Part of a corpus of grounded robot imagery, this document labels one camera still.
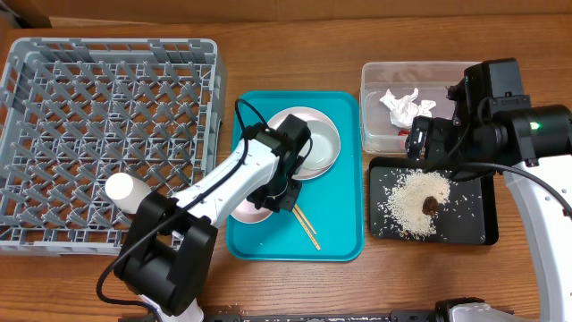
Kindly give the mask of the wooden chopstick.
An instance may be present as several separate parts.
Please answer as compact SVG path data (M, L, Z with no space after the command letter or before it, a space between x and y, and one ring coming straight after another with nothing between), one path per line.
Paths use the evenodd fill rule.
M305 231L305 233L307 234L307 237L309 238L309 240L312 242L312 244L314 245L315 249L320 251L322 248L320 246L320 244L318 243L317 239L315 238L315 235L310 231L310 229L307 227L307 225L305 224L305 222L302 220L302 218L300 217L300 215L298 214L298 211L293 208L293 214L294 216L298 219L300 225L302 226L303 230Z
M294 208L298 211L298 214L300 215L300 217L302 218L302 220L305 222L305 224L307 225L307 227L310 229L310 231L316 235L317 232L315 230L315 228L312 226L312 224L310 223L310 221L307 219L307 217L305 216L305 214L303 213L303 211L301 210L301 208L299 207L298 204L295 204Z

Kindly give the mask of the white round plate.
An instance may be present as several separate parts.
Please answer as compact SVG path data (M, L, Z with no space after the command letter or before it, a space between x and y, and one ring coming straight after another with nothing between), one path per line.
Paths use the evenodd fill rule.
M306 123L310 120L323 121L323 122L330 123L330 124L334 125L335 128L337 129L334 122L326 114L318 111L317 109L307 107L307 106L294 106L294 107L286 108L286 109L282 110L281 112L278 112L277 114L275 114L268 121L268 125L271 128L277 129L278 126L286 119L286 117L288 115L294 115L294 116L298 117L299 119L305 121ZM308 171L307 169L303 169L302 165L301 165L299 167L299 169L297 170L297 172L293 175L293 178L296 180L300 180L300 181L314 179L314 178L320 176L321 174L324 174L325 172L327 172L332 167L332 165L326 167L323 170L317 170L317 171Z

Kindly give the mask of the pink shallow bowl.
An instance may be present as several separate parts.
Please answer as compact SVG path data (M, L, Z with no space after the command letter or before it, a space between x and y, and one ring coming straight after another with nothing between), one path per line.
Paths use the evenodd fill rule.
M231 216L243 224L257 224L265 221L272 213L272 210L267 208L256 208L252 202L244 199L231 212Z

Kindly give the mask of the white paper napkin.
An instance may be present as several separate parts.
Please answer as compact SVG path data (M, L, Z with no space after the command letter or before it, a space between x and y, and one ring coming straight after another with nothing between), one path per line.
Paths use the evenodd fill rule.
M379 101L390 111L390 121L393 125L401 129L410 129L415 117L432 117L432 109L437 106L435 101L427 99L422 99L419 104L416 103L418 96L418 88L414 88L411 94L401 98L397 98L388 89Z

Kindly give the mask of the brown food chunk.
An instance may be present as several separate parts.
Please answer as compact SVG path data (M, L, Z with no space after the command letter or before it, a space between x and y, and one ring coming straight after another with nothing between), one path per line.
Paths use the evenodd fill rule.
M439 210L439 201L434 196L429 196L424 200L422 212L428 216L436 216Z

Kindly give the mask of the white rice pile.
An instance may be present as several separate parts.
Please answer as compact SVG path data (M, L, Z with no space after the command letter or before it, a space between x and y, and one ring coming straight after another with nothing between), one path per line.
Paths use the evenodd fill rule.
M387 200L377 203L383 212L384 228L389 228L399 237L422 240L436 234L435 218L422 212L424 200L434 196L439 207L450 203L450 180L436 172L424 173L410 169L397 175L397 182L384 188Z

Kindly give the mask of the white cup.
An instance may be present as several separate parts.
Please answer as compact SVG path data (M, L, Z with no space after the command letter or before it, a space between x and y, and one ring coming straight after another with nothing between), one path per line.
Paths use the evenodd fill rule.
M122 212L135 214L151 188L130 174L112 174L105 182L106 196Z

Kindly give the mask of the grey bowl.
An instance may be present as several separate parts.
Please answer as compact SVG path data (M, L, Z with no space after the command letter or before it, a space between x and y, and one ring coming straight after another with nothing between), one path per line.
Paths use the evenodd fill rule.
M323 170L332 165L341 151L340 135L334 125L310 120L307 127L311 132L309 141L300 151L305 157L302 168L308 171Z

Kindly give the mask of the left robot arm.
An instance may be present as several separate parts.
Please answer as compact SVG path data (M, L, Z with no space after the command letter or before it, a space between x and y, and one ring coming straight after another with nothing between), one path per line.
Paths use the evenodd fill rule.
M112 174L105 194L132 214L118 257L105 270L139 296L134 303L157 321L201 321L197 297L205 284L220 226L246 200L255 208L291 211L301 183L307 122L290 114L273 129L243 127L239 145L202 180L166 197L126 173Z

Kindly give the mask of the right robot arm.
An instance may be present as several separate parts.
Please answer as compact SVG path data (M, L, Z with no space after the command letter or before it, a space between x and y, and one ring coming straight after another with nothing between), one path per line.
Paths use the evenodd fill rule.
M501 174L522 219L542 321L571 319L571 111L534 107L517 60L483 61L447 90L450 120L415 117L407 155L451 180Z

